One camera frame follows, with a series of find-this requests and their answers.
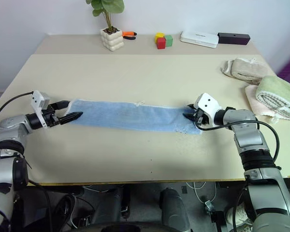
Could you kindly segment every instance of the plant leaf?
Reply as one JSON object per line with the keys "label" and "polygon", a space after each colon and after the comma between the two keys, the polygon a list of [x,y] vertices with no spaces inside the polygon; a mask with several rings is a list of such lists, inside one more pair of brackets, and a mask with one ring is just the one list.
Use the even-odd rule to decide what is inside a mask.
{"label": "plant leaf", "polygon": [[103,9],[102,0],[92,0],[91,6],[95,10]]}
{"label": "plant leaf", "polygon": [[104,9],[99,9],[99,10],[94,9],[94,10],[92,11],[92,14],[93,14],[93,16],[97,17],[97,16],[99,16],[103,11],[104,11]]}
{"label": "plant leaf", "polygon": [[118,14],[123,12],[125,9],[123,0],[113,0],[112,2],[108,0],[102,0],[102,5],[109,13]]}

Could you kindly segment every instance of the potted plant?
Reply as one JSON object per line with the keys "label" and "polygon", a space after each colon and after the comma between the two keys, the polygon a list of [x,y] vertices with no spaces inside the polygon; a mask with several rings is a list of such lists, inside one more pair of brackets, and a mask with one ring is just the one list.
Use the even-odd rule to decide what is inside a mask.
{"label": "potted plant", "polygon": [[100,30],[103,45],[111,51],[121,48],[124,45],[122,31],[112,26],[111,13],[124,11],[123,0],[86,0],[86,3],[93,7],[93,16],[102,14],[107,23],[107,28]]}

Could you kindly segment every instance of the pink towel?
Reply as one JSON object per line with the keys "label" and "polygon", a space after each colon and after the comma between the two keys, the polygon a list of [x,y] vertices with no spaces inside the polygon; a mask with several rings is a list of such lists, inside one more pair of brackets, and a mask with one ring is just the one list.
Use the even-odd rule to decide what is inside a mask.
{"label": "pink towel", "polygon": [[249,85],[245,88],[245,92],[246,92],[246,96],[248,98],[250,107],[252,109],[252,112],[255,115],[265,115],[265,116],[270,116],[273,117],[272,122],[276,123],[278,121],[278,119],[289,119],[290,118],[286,118],[283,117],[282,115],[280,115],[279,113],[271,110],[270,108],[268,108],[267,106],[265,106],[263,103],[261,103],[260,101],[258,101],[256,99],[256,91],[257,91],[258,86],[255,85]]}

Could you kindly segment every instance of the toy block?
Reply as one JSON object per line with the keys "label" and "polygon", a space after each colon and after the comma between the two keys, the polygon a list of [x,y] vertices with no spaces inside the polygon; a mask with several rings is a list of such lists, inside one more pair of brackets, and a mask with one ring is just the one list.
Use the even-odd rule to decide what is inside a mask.
{"label": "toy block", "polygon": [[158,32],[155,36],[155,43],[157,43],[158,38],[163,38],[163,37],[164,37],[164,34],[162,32]]}
{"label": "toy block", "polygon": [[157,49],[164,49],[165,48],[165,38],[157,38]]}
{"label": "toy block", "polygon": [[172,44],[173,44],[173,37],[172,37],[172,35],[165,35],[164,36],[164,38],[165,38],[165,46],[166,47],[171,47],[172,46]]}

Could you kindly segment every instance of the folded towel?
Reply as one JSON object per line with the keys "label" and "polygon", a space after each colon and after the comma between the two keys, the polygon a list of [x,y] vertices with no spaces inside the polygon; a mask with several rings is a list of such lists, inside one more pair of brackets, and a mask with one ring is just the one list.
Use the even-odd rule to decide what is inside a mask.
{"label": "folded towel", "polygon": [[125,102],[74,100],[70,103],[66,114],[75,111],[82,111],[83,114],[71,123],[84,126],[201,133],[193,122],[183,116],[183,113],[194,113],[189,107],[171,108]]}
{"label": "folded towel", "polygon": [[290,83],[277,76],[265,76],[260,82],[256,99],[290,119]]}
{"label": "folded towel", "polygon": [[235,60],[228,60],[222,72],[227,76],[257,85],[267,74],[267,69],[263,64],[256,62],[255,58],[250,61],[236,58]]}
{"label": "folded towel", "polygon": [[245,88],[246,96],[249,101],[250,107],[252,109],[252,112],[258,116],[258,115],[263,115],[263,116],[270,116],[272,118],[272,122],[275,123],[278,121],[278,119],[290,119],[287,117],[282,116],[281,114],[275,112],[274,110],[271,110],[268,108],[266,105],[261,103],[256,99],[256,91],[257,91],[258,86],[255,85],[249,85]]}

